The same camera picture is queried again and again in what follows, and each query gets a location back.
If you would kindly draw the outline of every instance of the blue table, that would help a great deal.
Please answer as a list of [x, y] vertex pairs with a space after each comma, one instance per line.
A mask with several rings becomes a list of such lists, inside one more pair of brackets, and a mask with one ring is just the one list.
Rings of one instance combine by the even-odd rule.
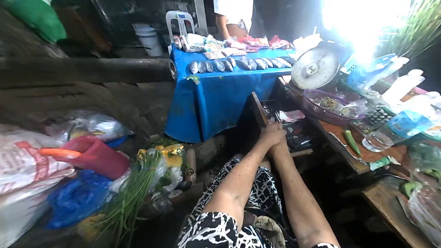
[[[275, 58], [293, 52], [264, 49], [248, 53], [247, 58]], [[194, 60], [207, 60], [205, 55], [173, 48], [172, 59], [177, 82], [165, 133], [190, 143], [203, 142], [224, 129], [236, 126], [252, 91], [261, 101], [268, 100], [277, 77], [291, 74], [291, 68], [244, 71], [236, 66], [232, 72], [198, 73], [200, 83], [195, 84], [186, 79], [190, 75], [187, 65]]]

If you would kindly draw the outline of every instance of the green onion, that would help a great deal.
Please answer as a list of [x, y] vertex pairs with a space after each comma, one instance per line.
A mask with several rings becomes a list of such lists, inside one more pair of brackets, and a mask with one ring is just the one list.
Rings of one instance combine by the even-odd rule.
[[150, 188], [161, 153], [156, 151], [153, 155], [140, 156], [132, 161], [130, 176], [120, 187], [116, 197], [104, 206], [104, 217], [96, 224], [100, 227], [101, 234], [112, 230], [115, 247], [123, 240], [126, 241], [126, 247], [130, 247], [136, 217]]

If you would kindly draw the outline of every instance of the wooden counter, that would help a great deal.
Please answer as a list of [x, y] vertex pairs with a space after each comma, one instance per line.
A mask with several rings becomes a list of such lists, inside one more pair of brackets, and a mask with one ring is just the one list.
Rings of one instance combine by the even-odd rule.
[[[296, 102], [296, 104], [301, 106], [303, 92], [300, 89], [297, 89], [293, 85], [289, 84], [290, 80], [291, 80], [290, 76], [284, 76], [278, 78], [279, 83], [283, 87], [286, 87], [288, 89], [287, 90], [288, 97], [291, 98], [294, 102]], [[329, 134], [330, 132], [333, 133], [343, 144], [346, 145], [346, 141], [344, 140], [342, 131], [347, 129], [318, 120], [307, 111], [304, 111], [303, 113], [308, 117], [311, 123], [323, 134], [323, 136], [329, 142], [330, 146], [336, 152], [340, 153], [343, 156], [345, 161], [357, 174], [363, 174], [370, 171], [370, 168], [366, 163], [359, 161], [353, 157], [353, 156], [357, 157], [357, 155], [349, 147], [348, 149], [346, 149], [334, 136]], [[364, 146], [361, 144], [361, 141], [363, 140], [363, 136], [361, 134], [359, 134], [356, 131], [352, 131], [352, 136], [354, 137], [354, 140], [357, 142], [357, 145], [362, 154], [361, 159], [363, 159], [364, 161], [375, 162], [384, 156], [391, 156], [394, 157], [398, 162], [402, 162], [404, 155], [406, 154], [405, 146], [391, 147], [383, 152], [372, 152], [364, 148]]]
[[386, 177], [363, 190], [363, 196], [404, 243], [408, 243], [412, 248], [434, 248], [404, 214], [397, 199], [397, 196], [401, 195], [398, 187], [402, 182], [394, 177]]
[[[279, 77], [278, 81], [285, 88], [286, 93], [297, 105], [301, 106], [303, 93], [301, 90], [292, 86], [289, 81], [290, 76]], [[348, 148], [347, 150], [341, 143], [329, 132], [333, 133], [343, 144], [346, 141], [343, 138], [342, 131], [346, 130], [343, 127], [328, 124], [324, 121], [317, 120], [314, 116], [304, 111], [305, 116], [311, 123], [323, 134], [330, 146], [350, 165], [357, 174], [363, 174], [370, 171], [370, 168], [365, 163], [355, 159], [352, 155], [355, 153]], [[371, 152], [364, 148], [361, 144], [363, 136], [356, 131], [352, 131], [354, 140], [362, 154], [362, 159], [368, 162], [374, 162], [384, 156], [392, 156], [402, 165], [391, 165], [390, 170], [395, 172], [403, 172], [401, 177], [408, 176], [409, 170], [412, 170], [409, 157], [407, 156], [407, 148], [405, 146], [391, 147], [383, 152]], [[372, 208], [383, 218], [387, 226], [406, 244], [412, 248], [434, 248], [427, 237], [414, 226], [406, 217], [397, 196], [403, 197], [398, 187], [404, 183], [405, 180], [395, 177], [385, 177], [363, 190], [363, 197], [372, 206]]]

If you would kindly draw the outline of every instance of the person's arm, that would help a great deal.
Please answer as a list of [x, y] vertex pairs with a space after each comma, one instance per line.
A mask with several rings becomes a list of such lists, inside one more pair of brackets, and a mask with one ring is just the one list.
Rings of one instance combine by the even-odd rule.
[[251, 151], [224, 178], [213, 193], [202, 213], [222, 212], [232, 216], [239, 230], [243, 223], [243, 210], [250, 196], [254, 177], [266, 152], [286, 135], [281, 124], [270, 123]]
[[319, 243], [339, 245], [320, 206], [297, 171], [286, 140], [274, 145], [270, 154], [282, 180], [289, 222], [300, 248]]
[[216, 14], [216, 26], [224, 40], [230, 38], [227, 29], [227, 17], [225, 15]]

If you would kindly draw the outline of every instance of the scale dial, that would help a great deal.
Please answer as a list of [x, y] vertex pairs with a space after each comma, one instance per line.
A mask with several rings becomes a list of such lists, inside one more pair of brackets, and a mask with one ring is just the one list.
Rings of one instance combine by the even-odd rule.
[[331, 81], [339, 67], [339, 57], [333, 50], [315, 47], [295, 62], [291, 71], [292, 81], [300, 89], [317, 89]]

